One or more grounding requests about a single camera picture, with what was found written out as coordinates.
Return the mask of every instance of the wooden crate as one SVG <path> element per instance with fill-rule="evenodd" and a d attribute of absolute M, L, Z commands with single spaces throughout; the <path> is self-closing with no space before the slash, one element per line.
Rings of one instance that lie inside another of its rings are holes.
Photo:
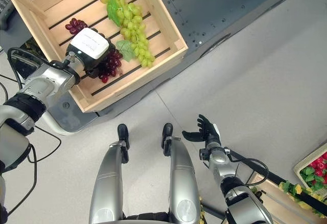
<path fill-rule="evenodd" d="M 149 49 L 156 57 L 152 68 L 141 68 L 137 60 L 122 61 L 124 74 L 103 84 L 83 78 L 71 95 L 83 112 L 99 111 L 140 88 L 181 62 L 187 45 L 161 0 L 126 0 L 141 5 Z M 119 28 L 107 17 L 100 0 L 12 0 L 26 26 L 49 61 L 63 60 L 73 38 L 65 29 L 71 18 L 84 20 L 113 43 L 123 39 Z"/>

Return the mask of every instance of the artificial grapes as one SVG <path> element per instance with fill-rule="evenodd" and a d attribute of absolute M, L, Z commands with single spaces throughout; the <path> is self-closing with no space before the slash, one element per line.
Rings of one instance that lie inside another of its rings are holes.
<path fill-rule="evenodd" d="M 102 3 L 110 4 L 112 0 L 100 0 Z M 145 35 L 146 25 L 142 18 L 142 8 L 126 0 L 115 0 L 118 8 L 116 10 L 116 21 L 120 22 L 121 31 L 125 40 L 131 41 L 131 47 L 142 67 L 151 67 L 155 57 L 149 51 L 149 41 Z"/>

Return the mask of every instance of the grape leaf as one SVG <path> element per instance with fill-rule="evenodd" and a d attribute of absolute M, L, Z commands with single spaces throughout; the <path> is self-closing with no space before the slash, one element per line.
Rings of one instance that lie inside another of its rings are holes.
<path fill-rule="evenodd" d="M 123 55 L 124 59 L 129 62 L 135 57 L 134 50 L 131 46 L 131 42 L 127 40 L 118 41 L 116 43 L 116 48 Z"/>
<path fill-rule="evenodd" d="M 312 167 L 307 167 L 307 168 L 305 168 L 305 174 L 306 174 L 306 175 L 312 174 L 312 173 L 314 173 L 314 172 L 315 172 L 315 169 L 312 168 Z"/>
<path fill-rule="evenodd" d="M 118 9 L 118 4 L 116 0 L 109 0 L 107 4 L 107 13 L 108 13 L 108 18 L 112 19 L 112 21 L 118 26 L 121 26 L 121 23 L 119 22 L 119 18 L 117 16 L 117 9 Z"/>
<path fill-rule="evenodd" d="M 315 179 L 315 175 L 314 174 L 309 174 L 306 178 L 305 181 L 306 182 L 310 182 L 313 181 Z"/>
<path fill-rule="evenodd" d="M 324 181 L 324 179 L 321 176 L 317 176 L 317 175 L 315 175 L 315 180 L 317 182 L 323 182 Z"/>

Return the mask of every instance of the silver arm segment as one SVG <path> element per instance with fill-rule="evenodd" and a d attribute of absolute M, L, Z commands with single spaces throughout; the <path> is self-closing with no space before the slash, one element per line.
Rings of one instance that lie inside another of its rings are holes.
<path fill-rule="evenodd" d="M 93 190 L 89 224 L 123 218 L 122 147 L 124 141 L 109 146 L 101 163 Z"/>

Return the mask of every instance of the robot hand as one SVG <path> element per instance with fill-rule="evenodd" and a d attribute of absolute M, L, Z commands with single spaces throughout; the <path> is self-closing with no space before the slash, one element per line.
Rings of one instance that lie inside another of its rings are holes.
<path fill-rule="evenodd" d="M 217 126 L 209 122 L 209 120 L 201 114 L 199 114 L 199 118 L 197 121 L 199 126 L 199 132 L 183 131 L 182 134 L 184 138 L 192 142 L 208 142 L 211 140 L 215 140 L 220 144 L 220 136 Z"/>
<path fill-rule="evenodd" d="M 226 218 L 230 224 L 268 223 L 272 218 L 252 191 L 237 177 L 230 161 L 230 150 L 222 148 L 218 128 L 205 116 L 197 120 L 199 132 L 182 134 L 188 141 L 205 141 L 200 149 L 200 160 L 209 161 L 209 170 L 213 173 L 217 186 L 222 191 L 228 209 Z"/>

